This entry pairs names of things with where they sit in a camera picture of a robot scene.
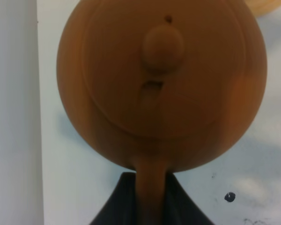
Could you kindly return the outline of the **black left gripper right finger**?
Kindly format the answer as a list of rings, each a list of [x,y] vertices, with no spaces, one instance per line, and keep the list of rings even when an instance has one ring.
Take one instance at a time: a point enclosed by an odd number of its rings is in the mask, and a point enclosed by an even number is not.
[[[163,225],[214,225],[184,191],[174,174],[166,174]]]

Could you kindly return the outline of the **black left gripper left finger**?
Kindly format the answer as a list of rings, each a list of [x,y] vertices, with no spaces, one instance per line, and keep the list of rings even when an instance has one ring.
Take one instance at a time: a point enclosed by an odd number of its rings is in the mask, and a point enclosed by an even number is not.
[[[144,225],[143,208],[136,193],[136,173],[124,172],[92,225]]]

